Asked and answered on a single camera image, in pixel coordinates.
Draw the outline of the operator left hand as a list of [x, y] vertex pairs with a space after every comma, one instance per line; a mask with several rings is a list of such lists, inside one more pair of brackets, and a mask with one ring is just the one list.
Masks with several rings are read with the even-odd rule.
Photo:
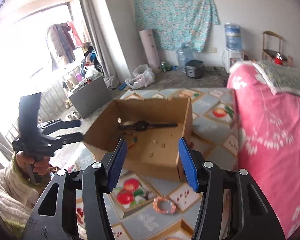
[[50, 157], [44, 157], [40, 161], [35, 161], [31, 156], [26, 155], [24, 152], [20, 151], [15, 155], [17, 165], [22, 170], [25, 176], [29, 176], [27, 171], [27, 165], [33, 167], [33, 172], [39, 174], [40, 176], [44, 176], [49, 171], [49, 161]]

